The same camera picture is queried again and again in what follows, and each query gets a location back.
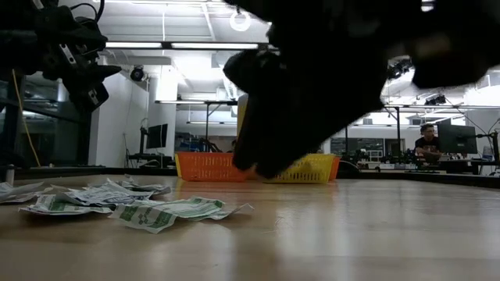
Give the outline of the black computer monitor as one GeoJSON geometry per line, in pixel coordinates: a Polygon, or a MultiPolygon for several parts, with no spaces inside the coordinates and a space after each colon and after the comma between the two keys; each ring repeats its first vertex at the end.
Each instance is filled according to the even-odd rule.
{"type": "Polygon", "coordinates": [[[168,125],[166,123],[150,126],[148,128],[146,148],[164,148],[166,146],[167,133],[168,125]]]}
{"type": "Polygon", "coordinates": [[[477,138],[474,126],[438,124],[438,143],[441,152],[476,154],[477,138]]]}

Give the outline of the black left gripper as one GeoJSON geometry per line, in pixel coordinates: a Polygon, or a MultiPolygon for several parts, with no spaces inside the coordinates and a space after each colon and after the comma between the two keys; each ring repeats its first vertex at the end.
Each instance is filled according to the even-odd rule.
{"type": "Polygon", "coordinates": [[[72,30],[60,31],[47,45],[43,76],[60,79],[70,100],[81,111],[93,112],[101,106],[109,98],[104,80],[121,71],[120,66],[98,63],[98,53],[107,41],[97,23],[82,23],[72,30]]]}

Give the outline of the orange plastic basket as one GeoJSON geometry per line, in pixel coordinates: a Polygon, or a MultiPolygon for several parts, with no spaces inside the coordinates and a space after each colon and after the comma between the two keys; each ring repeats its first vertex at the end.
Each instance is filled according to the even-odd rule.
{"type": "Polygon", "coordinates": [[[247,175],[233,166],[224,152],[177,152],[181,179],[191,182],[244,182],[247,175]]]}
{"type": "Polygon", "coordinates": [[[333,181],[333,180],[335,180],[337,178],[338,167],[339,167],[339,164],[340,164],[340,160],[341,160],[340,157],[334,156],[334,159],[332,161],[331,170],[330,170],[329,181],[333,181]]]}

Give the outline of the dark office desk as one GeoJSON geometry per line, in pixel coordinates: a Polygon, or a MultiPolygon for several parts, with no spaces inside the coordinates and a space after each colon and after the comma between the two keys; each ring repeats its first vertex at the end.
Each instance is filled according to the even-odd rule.
{"type": "Polygon", "coordinates": [[[167,169],[175,166],[175,161],[170,156],[163,154],[134,154],[127,155],[124,166],[139,169],[167,169]]]}
{"type": "Polygon", "coordinates": [[[488,161],[479,158],[473,159],[458,159],[458,160],[444,160],[438,163],[441,170],[451,174],[472,174],[479,176],[485,166],[500,167],[500,162],[488,161]]]}

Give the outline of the long overhead light bar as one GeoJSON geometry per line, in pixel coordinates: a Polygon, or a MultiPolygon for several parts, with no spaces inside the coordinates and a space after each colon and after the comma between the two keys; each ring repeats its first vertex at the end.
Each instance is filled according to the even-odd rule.
{"type": "Polygon", "coordinates": [[[108,49],[133,49],[133,50],[181,50],[181,51],[211,51],[211,50],[271,50],[277,48],[266,43],[234,43],[234,42],[175,42],[175,41],[108,41],[105,44],[108,49]]]}

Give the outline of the white pad packet dark print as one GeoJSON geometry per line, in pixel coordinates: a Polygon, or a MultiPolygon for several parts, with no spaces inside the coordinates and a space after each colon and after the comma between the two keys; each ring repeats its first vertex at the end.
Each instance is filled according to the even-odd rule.
{"type": "Polygon", "coordinates": [[[42,194],[49,192],[50,190],[51,190],[51,188],[47,188],[45,190],[30,192],[30,193],[26,193],[26,194],[10,195],[6,198],[0,199],[0,204],[24,203],[24,202],[30,201],[36,197],[39,197],[42,194]]]}
{"type": "Polygon", "coordinates": [[[62,192],[61,198],[82,206],[117,206],[129,205],[135,201],[149,199],[152,192],[135,192],[130,190],[110,190],[105,188],[90,188],[87,190],[71,190],[62,192]]]}
{"type": "Polygon", "coordinates": [[[137,192],[152,192],[154,195],[169,194],[172,190],[171,187],[162,184],[139,184],[133,178],[128,178],[126,180],[116,181],[121,187],[127,188],[132,191],[137,192]]]}
{"type": "Polygon", "coordinates": [[[127,188],[120,186],[116,181],[112,181],[110,179],[107,179],[104,183],[93,183],[93,184],[88,184],[87,186],[89,188],[101,188],[104,190],[113,190],[123,193],[130,192],[127,188]]]}

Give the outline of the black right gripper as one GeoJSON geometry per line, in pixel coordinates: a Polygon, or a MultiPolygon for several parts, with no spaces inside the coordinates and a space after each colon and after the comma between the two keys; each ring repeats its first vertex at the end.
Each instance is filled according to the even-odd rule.
{"type": "Polygon", "coordinates": [[[234,149],[241,171],[271,179],[316,151],[324,139],[381,108],[387,62],[378,55],[285,59],[244,51],[224,73],[248,94],[234,149]]]}

